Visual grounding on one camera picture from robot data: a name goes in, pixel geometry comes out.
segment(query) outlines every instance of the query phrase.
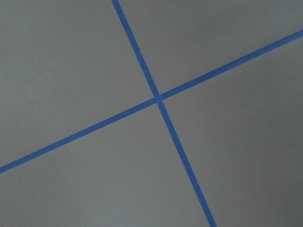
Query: blue stripe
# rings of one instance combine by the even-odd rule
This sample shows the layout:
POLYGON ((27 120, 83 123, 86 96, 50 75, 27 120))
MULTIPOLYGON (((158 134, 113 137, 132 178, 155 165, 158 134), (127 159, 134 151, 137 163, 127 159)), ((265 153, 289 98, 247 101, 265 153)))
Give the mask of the blue stripe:
POLYGON ((81 130, 81 131, 79 131, 79 132, 77 132, 75 134, 72 134, 72 135, 70 135, 70 136, 68 136, 68 137, 66 137, 66 138, 64 138, 64 139, 62 139, 62 140, 60 140, 58 142, 55 142, 55 143, 53 143, 53 144, 51 144, 51 145, 49 145, 49 146, 47 146, 45 148, 42 148, 42 149, 37 150, 37 151, 35 151, 33 153, 30 153, 29 155, 26 155, 26 156, 24 156, 22 158, 19 158, 16 161, 13 161, 13 162, 5 165, 5 166, 0 167, 0 174, 3 173, 3 172, 6 172, 6 171, 8 171, 8 170, 10 170, 12 168, 15 168, 15 167, 17 167, 17 166, 19 166, 19 165, 21 165, 21 164, 23 164, 25 162, 33 160, 34 158, 37 158, 37 157, 39 157, 41 155, 44 155, 44 154, 46 154, 46 153, 48 153, 48 152, 50 152, 52 150, 55 150, 55 149, 57 149, 57 148, 65 145, 65 144, 68 144, 68 143, 70 143, 70 142, 72 142, 74 140, 77 140, 77 139, 79 139, 79 138, 81 138, 81 137, 83 137, 83 136, 85 136, 87 134, 90 134, 90 133, 92 133, 92 132, 94 132, 94 131, 96 131, 98 129, 101 129, 101 128, 109 125, 109 124, 112 124, 112 123, 114 123, 116 121, 119 121, 122 118, 125 118, 125 117, 127 117, 129 115, 132 115, 132 114, 134 114, 134 113, 136 113, 136 112, 138 112, 138 111, 140 111, 140 110, 142 110, 142 109, 144 109, 144 108, 146 108, 148 106, 151 106, 151 105, 153 105, 155 103, 156 103, 156 101, 155 101, 154 98, 149 99, 149 100, 147 100, 147 101, 145 101, 145 102, 143 102, 141 104, 138 104, 138 105, 136 105, 136 106, 134 106, 132 108, 129 108, 129 109, 127 109, 127 110, 125 110, 125 111, 123 111, 121 113, 118 113, 115 116, 107 118, 107 119, 105 119, 105 120, 103 120, 103 121, 101 121, 101 122, 99 122, 97 124, 94 124, 94 125, 86 128, 86 129, 83 129, 83 130, 81 130))
POLYGON ((144 60, 144 57, 141 54, 140 48, 138 46, 138 43, 136 42, 136 39, 135 39, 135 37, 134 37, 134 35, 133 35, 132 31, 131 31, 131 28, 130 28, 127 20, 126 20, 126 17, 124 15, 123 11, 122 11, 122 8, 121 8, 121 6, 119 4, 119 1, 118 0, 112 0, 112 2, 114 4, 114 7, 115 7, 115 9, 117 11, 117 14, 118 14, 118 16, 120 18, 120 21, 121 21, 122 26, 123 26, 123 28, 125 30, 125 33, 126 33, 128 39, 129 39, 129 42, 132 45, 132 48, 133 48, 134 53, 135 53, 135 55, 137 57, 137 60, 138 60, 140 66, 142 68, 142 71, 143 71, 143 73, 145 75, 145 78, 146 78, 146 80, 147 80, 147 82, 148 82, 148 84, 149 84, 149 86, 151 88, 151 91, 152 91, 152 93, 153 93, 153 95, 155 97, 155 100, 156 100, 156 102, 158 104, 159 110, 160 110, 160 112, 162 114, 162 117, 163 117, 165 123, 166 123, 166 126, 167 126, 167 128, 169 130, 169 133, 170 133, 170 135, 171 135, 171 137, 173 139, 173 142, 174 142, 175 147, 176 147, 176 149, 177 149, 177 151, 179 153, 179 156, 180 156, 180 158, 182 160, 183 166, 184 166, 184 168, 185 168, 185 170, 187 172, 187 175, 188 175, 188 177, 189 177, 189 179, 190 179, 190 181, 191 181, 191 183, 192 183, 192 185, 193 185, 193 187, 195 189, 196 195, 197 195, 197 197, 198 197, 198 199, 200 201, 200 204, 201 204, 201 206, 203 208, 203 211, 204 211, 204 213, 206 215, 208 223, 209 223, 209 225, 211 227, 216 227, 217 225, 216 225, 216 223, 214 221, 214 218, 213 218, 213 216, 211 214, 211 211, 210 211, 210 209, 208 207, 208 204, 207 204, 206 199, 205 199, 205 197, 204 197, 204 195, 202 193, 202 190, 201 190, 201 188, 200 188, 200 186, 198 184, 198 181, 196 179, 194 171, 193 171, 192 167, 190 166, 190 163, 189 163, 188 158, 187 158, 187 156, 185 154, 185 151, 184 151, 184 149, 182 147, 182 144, 181 144, 180 139, 179 139, 179 137, 177 135, 177 132, 176 132, 176 130, 175 130, 173 124, 172 124, 172 121, 171 121, 171 119, 169 117, 169 114, 168 114, 166 108, 165 108, 165 105, 163 103, 161 95, 159 94, 159 91, 158 91, 158 89, 156 87, 156 84, 153 81, 152 75, 151 75, 151 73, 150 73, 150 71, 149 71, 149 69, 147 67, 147 64, 146 64, 146 62, 144 60))
POLYGON ((249 54, 247 54, 247 55, 245 55, 241 58, 238 58, 238 59, 236 59, 236 60, 234 60, 234 61, 232 61, 232 62, 230 62, 226 65, 223 65, 223 66, 221 66, 221 67, 219 67, 219 68, 217 68, 217 69, 215 69, 211 72, 208 72, 208 73, 206 73, 206 74, 204 74, 204 75, 202 75, 198 78, 195 78, 195 79, 193 79, 193 80, 191 80, 191 81, 189 81, 185 84, 182 84, 178 87, 175 87, 172 90, 169 90, 169 91, 163 93, 161 95, 161 97, 162 97, 162 99, 167 99, 167 98, 169 98, 169 97, 171 97, 175 94, 178 94, 178 93, 180 93, 180 92, 182 92, 186 89, 189 89, 189 88, 191 88, 191 87, 193 87, 197 84, 200 84, 200 83, 202 83, 202 82, 204 82, 208 79, 211 79, 215 76, 218 76, 221 73, 224 73, 224 72, 226 72, 228 70, 231 70, 231 69, 233 69, 233 68, 235 68, 239 65, 242 65, 242 64, 244 64, 244 63, 246 63, 250 60, 253 60, 253 59, 255 59, 255 58, 257 58, 257 57, 259 57, 259 56, 261 56, 261 55, 263 55, 267 52, 270 52, 270 51, 272 51, 272 50, 274 50, 274 49, 276 49, 280 46, 283 46, 283 45, 285 45, 287 43, 290 43, 290 42, 292 42, 292 41, 294 41, 298 38, 301 38, 302 36, 303 36, 303 30, 300 30, 296 33, 293 33, 293 34, 291 34, 291 35, 289 35, 289 36, 287 36, 283 39, 280 39, 280 40, 278 40, 278 41, 276 41, 276 42, 274 42, 270 45, 267 45, 267 46, 265 46, 261 49, 258 49, 258 50, 254 51, 252 53, 249 53, 249 54))

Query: blue tape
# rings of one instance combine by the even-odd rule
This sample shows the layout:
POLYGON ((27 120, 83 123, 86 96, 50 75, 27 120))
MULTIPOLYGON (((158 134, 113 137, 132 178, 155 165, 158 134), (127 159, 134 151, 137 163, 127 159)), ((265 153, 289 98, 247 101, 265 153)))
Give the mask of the blue tape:
POLYGON ((169 98, 169 97, 171 97, 171 96, 173 96, 175 94, 178 94, 178 93, 180 93, 180 92, 182 92, 184 90, 187 90, 187 89, 189 89, 189 88, 191 88, 191 87, 193 87, 195 85, 198 85, 198 84, 200 84, 200 83, 202 83, 202 82, 204 82, 204 81, 206 81, 208 79, 211 79, 211 78, 213 78, 215 76, 218 76, 221 73, 224 73, 224 72, 226 72, 228 70, 231 70, 231 69, 233 69, 233 68, 235 68, 235 67, 237 67, 239 65, 242 65, 242 64, 244 64, 244 63, 246 63, 246 62, 248 62, 250 60, 253 60, 253 59, 255 59, 255 58, 257 58, 257 57, 259 57, 259 56, 261 56, 261 55, 263 55, 263 54, 265 54, 267 52, 269 52, 269 51, 272 51, 272 50, 274 50, 274 49, 276 49, 276 48, 278 48, 280 46, 283 46, 283 45, 285 45, 287 43, 290 43, 290 42, 292 42, 292 41, 294 41, 294 40, 296 40, 298 38, 301 38, 301 37, 303 37, 303 30, 300 30, 300 31, 298 31, 296 33, 293 33, 293 34, 291 34, 291 35, 289 35, 289 36, 287 36, 287 37, 285 37, 283 39, 280 39, 280 40, 278 40, 278 41, 276 41, 276 42, 274 42, 274 43, 272 43, 270 45, 267 45, 267 46, 265 46, 265 47, 263 47, 261 49, 258 49, 258 50, 254 51, 252 53, 249 53, 249 54, 247 54, 247 55, 245 55, 245 56, 243 56, 241 58, 238 58, 238 59, 236 59, 236 60, 234 60, 234 61, 232 61, 232 62, 230 62, 230 63, 228 63, 226 65, 223 65, 223 66, 221 66, 221 67, 219 67, 219 68, 217 68, 217 69, 215 69, 215 70, 213 70, 211 72, 208 72, 208 73, 206 73, 206 74, 204 74, 204 75, 202 75, 202 76, 200 76, 198 78, 195 78, 195 79, 193 79, 193 80, 191 80, 191 81, 189 81, 187 83, 184 83, 184 84, 182 84, 182 85, 180 85, 178 87, 175 87, 175 88, 173 88, 173 89, 171 89, 171 90, 163 93, 161 95, 161 97, 162 97, 162 99, 167 99, 167 98, 169 98))
POLYGON ((185 168, 185 170, 187 172, 187 175, 188 175, 188 177, 189 177, 189 179, 190 179, 190 181, 192 183, 193 188, 195 189, 196 195, 197 195, 197 197, 198 197, 198 199, 200 201, 200 204, 201 204, 202 209, 203 209, 203 211, 205 213, 207 221, 208 221, 208 223, 209 223, 209 225, 211 227, 216 227, 217 225, 215 223, 215 220, 214 220, 214 218, 213 218, 213 216, 211 214, 211 211, 210 211, 210 209, 208 207, 206 199, 205 199, 205 197, 204 197, 204 195, 202 193, 202 190, 201 190, 201 188, 199 186, 199 183, 198 183, 198 181, 196 179, 194 171, 193 171, 192 167, 190 166, 188 158, 187 158, 187 156, 185 154, 185 151, 184 151, 184 149, 182 147, 181 141, 180 141, 180 139, 179 139, 179 137, 177 135, 177 132, 176 132, 176 130, 175 130, 174 126, 173 126, 173 123, 172 123, 172 121, 171 121, 171 119, 169 117, 169 114, 168 114, 168 112, 167 112, 167 110, 165 108, 165 105, 163 103, 161 95, 160 95, 160 93, 159 93, 159 91, 157 89, 157 86, 156 86, 156 84, 155 84, 155 82, 154 82, 154 80, 152 78, 152 75, 151 75, 151 73, 150 73, 150 71, 149 71, 149 69, 147 67, 145 59, 144 59, 144 57, 143 57, 143 55, 142 55, 142 53, 140 51, 139 45, 138 45, 138 43, 137 43, 137 41, 136 41, 136 39, 135 39, 132 31, 131 31, 131 28, 130 28, 127 20, 126 20, 124 12, 122 11, 120 3, 119 3, 118 0, 112 0, 112 2, 114 4, 116 12, 117 12, 117 14, 118 14, 118 16, 120 18, 120 21, 121 21, 122 26, 123 26, 123 28, 125 30, 125 33, 126 33, 128 39, 129 39, 129 42, 131 43, 131 46, 132 46, 132 48, 134 50, 134 53, 135 53, 135 55, 137 57, 137 60, 138 60, 140 66, 142 68, 142 71, 143 71, 143 73, 145 75, 145 78, 146 78, 146 80, 147 80, 147 82, 148 82, 148 84, 149 84, 149 86, 151 88, 151 91, 152 91, 152 93, 154 95, 154 98, 155 98, 155 100, 156 100, 156 102, 158 104, 159 110, 160 110, 160 112, 162 114, 162 117, 163 117, 165 123, 166 123, 166 126, 167 126, 167 128, 169 130, 169 133, 170 133, 170 135, 172 137, 172 140, 173 140, 173 142, 175 144, 175 147, 176 147, 176 149, 177 149, 177 151, 179 153, 179 156, 180 156, 180 158, 182 160, 183 166, 184 166, 184 168, 185 168))
POLYGON ((51 144, 51 145, 49 145, 49 146, 47 146, 45 148, 42 148, 42 149, 37 150, 37 151, 35 151, 33 153, 30 153, 29 155, 26 155, 26 156, 24 156, 22 158, 19 158, 16 161, 13 161, 13 162, 5 165, 5 166, 0 167, 0 174, 3 173, 3 172, 6 172, 6 171, 8 171, 8 170, 10 170, 12 168, 15 168, 15 167, 17 167, 17 166, 19 166, 19 165, 21 165, 21 164, 23 164, 25 162, 33 160, 34 158, 37 158, 37 157, 39 157, 41 155, 44 155, 44 154, 46 154, 46 153, 48 153, 48 152, 50 152, 52 150, 55 150, 55 149, 57 149, 57 148, 65 145, 65 144, 68 144, 68 143, 70 143, 70 142, 72 142, 74 140, 77 140, 77 139, 79 139, 79 138, 81 138, 81 137, 83 137, 83 136, 85 136, 87 134, 90 134, 90 133, 92 133, 92 132, 94 132, 94 131, 96 131, 98 129, 101 129, 101 128, 109 125, 109 124, 112 124, 112 123, 114 123, 116 121, 119 121, 122 118, 125 118, 125 117, 127 117, 129 115, 132 115, 132 114, 134 114, 134 113, 136 113, 136 112, 138 112, 138 111, 140 111, 140 110, 142 110, 142 109, 144 109, 146 107, 149 107, 149 106, 151 106, 151 105, 153 105, 155 103, 156 103, 156 101, 155 101, 154 98, 149 99, 149 100, 147 100, 147 101, 145 101, 145 102, 143 102, 141 104, 138 104, 138 105, 136 105, 136 106, 134 106, 132 108, 129 108, 129 109, 127 109, 127 110, 125 110, 125 111, 123 111, 121 113, 118 113, 118 114, 116 114, 116 115, 114 115, 114 116, 112 116, 110 118, 107 118, 107 119, 105 119, 105 120, 103 120, 103 121, 101 121, 101 122, 99 122, 97 124, 94 124, 94 125, 92 125, 92 126, 90 126, 88 128, 85 128, 85 129, 83 129, 83 130, 81 130, 79 132, 76 132, 75 134, 72 134, 72 135, 70 135, 70 136, 68 136, 68 137, 66 137, 66 138, 64 138, 64 139, 62 139, 62 140, 60 140, 58 142, 55 142, 55 143, 53 143, 53 144, 51 144))

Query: gray floor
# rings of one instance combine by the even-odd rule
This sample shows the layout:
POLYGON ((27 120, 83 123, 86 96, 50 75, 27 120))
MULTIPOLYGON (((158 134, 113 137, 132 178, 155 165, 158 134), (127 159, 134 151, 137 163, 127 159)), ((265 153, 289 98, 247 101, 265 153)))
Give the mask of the gray floor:
MULTIPOLYGON (((303 1, 121 1, 161 93, 303 29, 303 1)), ((152 98, 111 1, 0 2, 0 166, 152 98)), ((164 101, 219 227, 303 226, 303 38, 164 101)), ((2 227, 209 226, 156 105, 0 174, 2 227)))

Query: floor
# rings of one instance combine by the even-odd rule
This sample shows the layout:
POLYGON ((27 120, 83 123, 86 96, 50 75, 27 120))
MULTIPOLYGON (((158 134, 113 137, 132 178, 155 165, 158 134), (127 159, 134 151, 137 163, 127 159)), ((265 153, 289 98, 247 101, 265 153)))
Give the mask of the floor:
POLYGON ((0 15, 1 227, 303 226, 303 1, 0 15))

